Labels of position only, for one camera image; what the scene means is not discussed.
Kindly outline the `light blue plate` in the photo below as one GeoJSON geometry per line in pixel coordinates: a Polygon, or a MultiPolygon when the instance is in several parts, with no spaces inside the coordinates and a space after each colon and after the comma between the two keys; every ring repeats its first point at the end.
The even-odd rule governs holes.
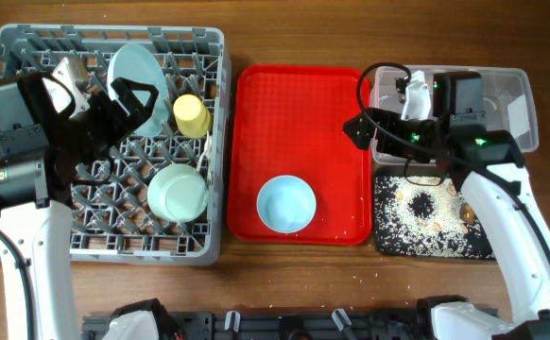
{"type": "Polygon", "coordinates": [[[128,43],[113,55],[109,64],[107,89],[112,100],[118,98],[111,86],[111,83],[118,77],[153,85],[158,90],[159,97],[151,117],[138,127],[135,133],[147,138],[160,135],[163,131],[162,122],[166,123],[169,118],[169,110],[166,105],[169,101],[169,91],[160,64],[142,45],[128,43]]]}

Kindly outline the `yellow plastic cup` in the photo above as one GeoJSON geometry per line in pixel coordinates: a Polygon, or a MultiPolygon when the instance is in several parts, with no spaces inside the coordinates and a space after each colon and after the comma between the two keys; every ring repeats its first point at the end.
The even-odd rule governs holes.
{"type": "Polygon", "coordinates": [[[208,134],[213,116],[202,100],[192,94],[184,94],[173,104],[173,113],[181,134],[189,138],[201,138],[208,134]]]}

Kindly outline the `white plastic fork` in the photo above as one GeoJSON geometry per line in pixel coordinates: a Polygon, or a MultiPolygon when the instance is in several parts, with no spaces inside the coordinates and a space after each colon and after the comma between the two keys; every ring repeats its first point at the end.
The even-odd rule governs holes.
{"type": "Polygon", "coordinates": [[[203,150],[200,153],[200,155],[198,157],[198,160],[197,160],[196,170],[198,172],[200,171],[203,162],[208,160],[209,153],[211,151],[211,147],[212,147],[212,136],[211,136],[210,132],[207,131],[206,132],[205,143],[204,143],[204,146],[203,146],[203,150]]]}

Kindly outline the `small blue food bowl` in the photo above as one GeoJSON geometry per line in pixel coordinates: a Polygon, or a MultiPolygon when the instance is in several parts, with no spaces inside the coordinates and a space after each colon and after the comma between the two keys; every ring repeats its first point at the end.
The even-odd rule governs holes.
{"type": "Polygon", "coordinates": [[[256,211],[262,223],[280,234],[305,229],[317,212],[317,197],[302,178],[281,175],[268,180],[259,190],[256,211]]]}

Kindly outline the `light green bowl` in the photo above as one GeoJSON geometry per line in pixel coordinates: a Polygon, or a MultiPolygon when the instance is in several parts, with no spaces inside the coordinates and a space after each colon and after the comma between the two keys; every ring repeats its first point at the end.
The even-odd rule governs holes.
{"type": "Polygon", "coordinates": [[[172,163],[160,170],[149,183],[147,202],[151,211],[163,220],[191,222],[207,207],[208,186],[195,167],[172,163]]]}

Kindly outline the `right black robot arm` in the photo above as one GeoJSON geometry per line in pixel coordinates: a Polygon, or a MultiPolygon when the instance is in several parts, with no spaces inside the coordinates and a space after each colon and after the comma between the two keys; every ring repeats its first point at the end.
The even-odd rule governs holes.
{"type": "Polygon", "coordinates": [[[359,107],[343,125],[354,145],[407,161],[435,162],[487,234],[507,285],[512,322],[463,297],[422,298],[417,332],[428,339],[550,339],[550,230],[532,195],[523,153],[506,130],[489,130],[482,77],[436,73],[426,102],[431,120],[359,107]]]}

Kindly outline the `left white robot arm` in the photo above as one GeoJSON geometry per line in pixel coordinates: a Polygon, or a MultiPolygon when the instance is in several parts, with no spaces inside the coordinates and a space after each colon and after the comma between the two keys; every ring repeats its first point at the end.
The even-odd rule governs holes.
{"type": "Polygon", "coordinates": [[[10,339],[78,339],[70,265],[71,186],[77,166],[107,159],[153,112],[158,90],[123,77],[116,99],[55,107],[32,72],[0,78],[0,259],[10,339]]]}

